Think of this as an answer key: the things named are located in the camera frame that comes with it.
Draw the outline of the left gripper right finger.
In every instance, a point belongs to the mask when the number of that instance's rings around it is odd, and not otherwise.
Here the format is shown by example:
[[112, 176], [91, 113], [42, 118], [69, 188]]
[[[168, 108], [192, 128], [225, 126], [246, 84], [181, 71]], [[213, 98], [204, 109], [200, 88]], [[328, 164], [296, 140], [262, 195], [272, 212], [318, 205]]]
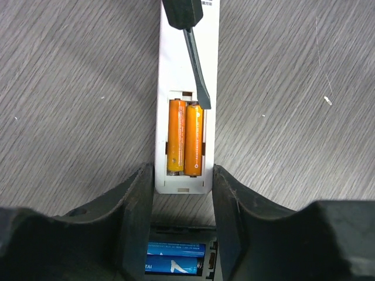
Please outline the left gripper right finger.
[[319, 200], [283, 207], [213, 169], [224, 280], [373, 280], [374, 202]]

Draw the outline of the yellow handled screwdriver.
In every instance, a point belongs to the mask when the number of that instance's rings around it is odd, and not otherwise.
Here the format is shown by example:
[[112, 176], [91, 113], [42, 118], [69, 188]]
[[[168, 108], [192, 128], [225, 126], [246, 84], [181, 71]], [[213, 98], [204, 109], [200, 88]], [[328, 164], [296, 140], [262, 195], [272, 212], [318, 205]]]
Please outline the yellow handled screwdriver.
[[193, 28], [203, 18], [200, 0], [163, 0], [164, 11], [171, 27], [182, 30], [192, 65], [197, 101], [202, 109], [211, 109], [211, 99], [204, 81]]

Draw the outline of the orange battery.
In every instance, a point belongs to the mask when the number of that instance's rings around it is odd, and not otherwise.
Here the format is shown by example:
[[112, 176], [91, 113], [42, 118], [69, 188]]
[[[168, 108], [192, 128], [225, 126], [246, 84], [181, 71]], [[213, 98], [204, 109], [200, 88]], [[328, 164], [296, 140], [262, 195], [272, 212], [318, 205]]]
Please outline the orange battery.
[[169, 101], [167, 174], [183, 171], [185, 151], [185, 109], [183, 100]]
[[186, 107], [185, 166], [187, 176], [202, 174], [203, 110], [197, 102]]

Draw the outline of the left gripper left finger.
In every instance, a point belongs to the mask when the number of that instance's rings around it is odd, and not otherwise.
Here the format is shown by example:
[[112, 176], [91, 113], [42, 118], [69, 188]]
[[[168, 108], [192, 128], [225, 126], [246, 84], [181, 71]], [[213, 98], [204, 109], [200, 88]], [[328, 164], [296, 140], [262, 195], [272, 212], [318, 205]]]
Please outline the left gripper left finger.
[[62, 216], [1, 208], [2, 280], [143, 280], [154, 168]]

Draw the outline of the slim white remote control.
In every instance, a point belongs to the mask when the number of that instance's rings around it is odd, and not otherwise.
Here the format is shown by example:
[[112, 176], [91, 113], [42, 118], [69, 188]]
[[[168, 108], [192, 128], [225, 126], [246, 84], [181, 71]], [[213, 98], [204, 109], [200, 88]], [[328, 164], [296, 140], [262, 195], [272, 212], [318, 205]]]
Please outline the slim white remote control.
[[183, 100], [186, 107], [198, 101], [183, 31], [169, 25], [161, 2], [155, 139], [155, 189], [161, 194], [206, 194], [212, 189], [220, 2], [201, 2], [203, 18], [193, 32], [212, 108], [203, 109], [202, 174], [195, 177], [184, 174], [185, 152], [183, 171], [178, 175], [167, 174], [169, 101]]

